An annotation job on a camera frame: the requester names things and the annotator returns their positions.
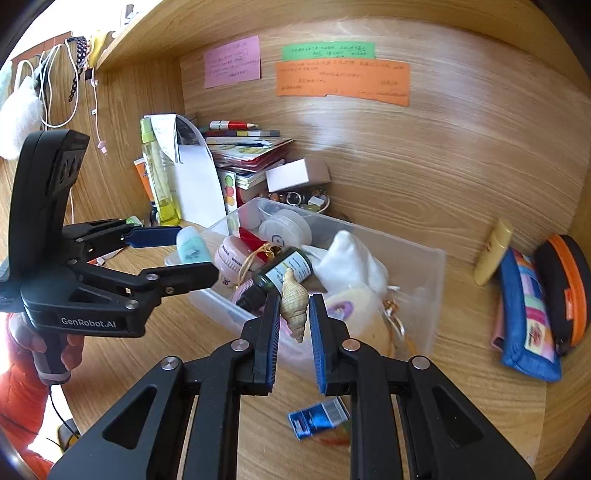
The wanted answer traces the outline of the light blue small bottle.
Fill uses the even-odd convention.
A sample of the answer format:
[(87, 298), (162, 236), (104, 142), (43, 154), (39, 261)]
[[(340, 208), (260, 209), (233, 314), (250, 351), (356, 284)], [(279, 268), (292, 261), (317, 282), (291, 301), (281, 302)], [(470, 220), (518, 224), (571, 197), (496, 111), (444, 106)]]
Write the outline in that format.
[(182, 264), (211, 263), (211, 253), (197, 229), (183, 227), (176, 236), (176, 251)]

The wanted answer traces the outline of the pink round compact case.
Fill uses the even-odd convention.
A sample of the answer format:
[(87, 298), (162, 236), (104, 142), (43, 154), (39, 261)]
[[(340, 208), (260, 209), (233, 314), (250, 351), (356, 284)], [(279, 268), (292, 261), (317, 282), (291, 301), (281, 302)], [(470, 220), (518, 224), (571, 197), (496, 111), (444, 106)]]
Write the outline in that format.
[(239, 271), (252, 250), (238, 236), (226, 236), (216, 250), (213, 262), (219, 271), (219, 280), (224, 287), (239, 284)]

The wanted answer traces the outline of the dark green glass bottle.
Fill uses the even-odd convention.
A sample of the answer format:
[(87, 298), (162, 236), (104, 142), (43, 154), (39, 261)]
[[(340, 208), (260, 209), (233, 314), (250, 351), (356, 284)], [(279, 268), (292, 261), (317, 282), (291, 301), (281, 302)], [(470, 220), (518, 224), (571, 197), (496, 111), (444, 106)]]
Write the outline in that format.
[(287, 268), (294, 270), (294, 277), (301, 283), (312, 274), (311, 261), (304, 251), (288, 247), (279, 256), (267, 263), (252, 277), (252, 285), (243, 291), (236, 305), (250, 313), (256, 313), (266, 304), (269, 295), (281, 295), (283, 274)]

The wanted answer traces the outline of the red velvet gold-ribbon pouch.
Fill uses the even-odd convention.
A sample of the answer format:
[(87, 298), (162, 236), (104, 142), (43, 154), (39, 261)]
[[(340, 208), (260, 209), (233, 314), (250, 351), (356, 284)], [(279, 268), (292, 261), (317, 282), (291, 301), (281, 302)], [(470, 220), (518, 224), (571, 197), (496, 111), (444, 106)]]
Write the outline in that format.
[(271, 259), (280, 255), (283, 248), (281, 248), (280, 245), (273, 244), (273, 242), (263, 241), (243, 227), (239, 228), (238, 233), (239, 239), (242, 240), (250, 250), (249, 255), (245, 257), (245, 261), (243, 261), (242, 267), (240, 267), (238, 273), (238, 283), (242, 284), (245, 282), (247, 273), (256, 259), (263, 260), (263, 263), (269, 263)]

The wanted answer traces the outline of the beige spiral seashell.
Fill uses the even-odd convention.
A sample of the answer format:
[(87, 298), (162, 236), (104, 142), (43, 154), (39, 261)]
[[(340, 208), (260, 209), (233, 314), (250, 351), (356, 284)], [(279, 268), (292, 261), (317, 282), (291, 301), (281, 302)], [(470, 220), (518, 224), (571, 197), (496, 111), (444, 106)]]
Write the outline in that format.
[(287, 268), (281, 287), (280, 315), (287, 321), (290, 337), (297, 343), (304, 341), (305, 325), (308, 322), (308, 290), (294, 277), (294, 270)]

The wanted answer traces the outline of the beige cream plastic tub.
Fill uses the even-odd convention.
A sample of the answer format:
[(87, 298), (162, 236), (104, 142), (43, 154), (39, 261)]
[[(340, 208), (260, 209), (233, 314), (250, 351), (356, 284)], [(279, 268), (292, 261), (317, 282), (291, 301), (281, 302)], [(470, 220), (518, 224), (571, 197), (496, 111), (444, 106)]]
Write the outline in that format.
[(372, 346), (382, 355), (394, 356), (394, 332), (383, 318), (383, 304), (367, 286), (353, 286), (325, 293), (329, 317), (346, 323), (349, 336)]

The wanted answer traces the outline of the white drawstring cloth pouch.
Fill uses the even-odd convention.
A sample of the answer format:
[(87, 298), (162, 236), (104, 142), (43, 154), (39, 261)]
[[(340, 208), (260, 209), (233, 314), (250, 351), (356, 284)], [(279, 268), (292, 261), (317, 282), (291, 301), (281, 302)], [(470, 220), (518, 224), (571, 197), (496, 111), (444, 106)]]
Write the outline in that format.
[(328, 292), (365, 285), (377, 296), (386, 295), (388, 269), (351, 232), (339, 230), (328, 249), (303, 245), (301, 250), (311, 261), (315, 277)]

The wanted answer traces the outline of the white round plastic jar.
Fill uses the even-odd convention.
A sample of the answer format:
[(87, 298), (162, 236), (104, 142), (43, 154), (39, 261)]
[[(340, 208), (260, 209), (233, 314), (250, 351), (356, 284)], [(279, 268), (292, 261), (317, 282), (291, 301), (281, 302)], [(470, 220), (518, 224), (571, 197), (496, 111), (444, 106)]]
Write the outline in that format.
[(294, 211), (281, 209), (263, 220), (259, 238), (280, 247), (311, 245), (311, 227), (304, 217)]

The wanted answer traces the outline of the orange green glue bottle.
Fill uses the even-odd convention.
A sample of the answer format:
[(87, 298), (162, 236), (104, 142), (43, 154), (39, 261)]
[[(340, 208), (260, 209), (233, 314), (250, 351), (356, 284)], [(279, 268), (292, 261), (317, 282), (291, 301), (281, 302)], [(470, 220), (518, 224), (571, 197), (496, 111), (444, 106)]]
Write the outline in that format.
[(133, 225), (133, 226), (136, 226), (136, 227), (142, 227), (143, 226), (143, 223), (135, 215), (133, 215), (131, 217), (128, 217), (126, 219), (126, 224), (127, 225)]

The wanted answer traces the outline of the pink notebook under pouch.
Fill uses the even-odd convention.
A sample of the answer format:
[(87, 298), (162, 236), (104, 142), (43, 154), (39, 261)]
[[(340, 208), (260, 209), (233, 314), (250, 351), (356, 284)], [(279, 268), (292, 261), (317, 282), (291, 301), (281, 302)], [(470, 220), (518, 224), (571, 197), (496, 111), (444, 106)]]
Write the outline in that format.
[(493, 332), (491, 336), (491, 346), (500, 351), (504, 351), (505, 342), (505, 314), (503, 297), (499, 298)]

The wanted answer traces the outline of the orange jacket sleeve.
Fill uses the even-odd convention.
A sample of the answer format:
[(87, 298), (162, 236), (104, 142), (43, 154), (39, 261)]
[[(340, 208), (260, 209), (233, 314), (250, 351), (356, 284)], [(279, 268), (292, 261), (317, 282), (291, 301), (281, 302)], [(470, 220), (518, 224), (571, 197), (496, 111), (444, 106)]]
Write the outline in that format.
[(1, 426), (13, 447), (39, 479), (46, 479), (53, 463), (29, 446), (42, 426), (48, 387), (38, 378), (30, 345), (31, 332), (23, 317), (9, 314), (5, 322), (8, 369), (1, 374)]

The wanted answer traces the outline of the blue staples box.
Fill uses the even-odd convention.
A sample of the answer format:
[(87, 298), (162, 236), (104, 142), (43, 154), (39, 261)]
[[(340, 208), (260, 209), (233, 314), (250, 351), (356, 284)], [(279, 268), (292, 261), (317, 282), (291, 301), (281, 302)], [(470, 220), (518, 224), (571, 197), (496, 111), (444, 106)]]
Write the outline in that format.
[(342, 445), (349, 441), (349, 411), (339, 397), (332, 397), (287, 414), (298, 441), (325, 436), (324, 442)]

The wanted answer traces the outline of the stack of books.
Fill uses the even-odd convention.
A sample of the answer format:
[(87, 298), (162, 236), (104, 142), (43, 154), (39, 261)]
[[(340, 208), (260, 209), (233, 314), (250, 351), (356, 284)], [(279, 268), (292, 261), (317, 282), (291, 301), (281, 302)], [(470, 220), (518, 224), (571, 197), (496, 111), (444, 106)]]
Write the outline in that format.
[(284, 162), (294, 139), (280, 130), (199, 129), (214, 160), (222, 199), (230, 213), (266, 190), (266, 170)]

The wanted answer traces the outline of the yellow lotion tube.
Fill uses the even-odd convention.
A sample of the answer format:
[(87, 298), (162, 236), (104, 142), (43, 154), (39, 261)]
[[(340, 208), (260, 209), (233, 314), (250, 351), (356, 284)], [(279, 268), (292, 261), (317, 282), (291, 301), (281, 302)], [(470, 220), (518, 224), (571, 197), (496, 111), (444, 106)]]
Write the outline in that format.
[(473, 270), (473, 279), (478, 286), (484, 286), (495, 274), (510, 246), (513, 233), (512, 224), (499, 218)]

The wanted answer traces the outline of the green sticky note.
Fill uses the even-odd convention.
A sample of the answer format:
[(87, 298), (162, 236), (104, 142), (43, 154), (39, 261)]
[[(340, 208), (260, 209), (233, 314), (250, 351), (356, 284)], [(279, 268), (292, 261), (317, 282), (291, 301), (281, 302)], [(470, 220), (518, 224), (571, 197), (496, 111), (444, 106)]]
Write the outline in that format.
[(363, 41), (308, 42), (283, 46), (283, 61), (298, 61), (321, 58), (375, 59), (376, 46)]

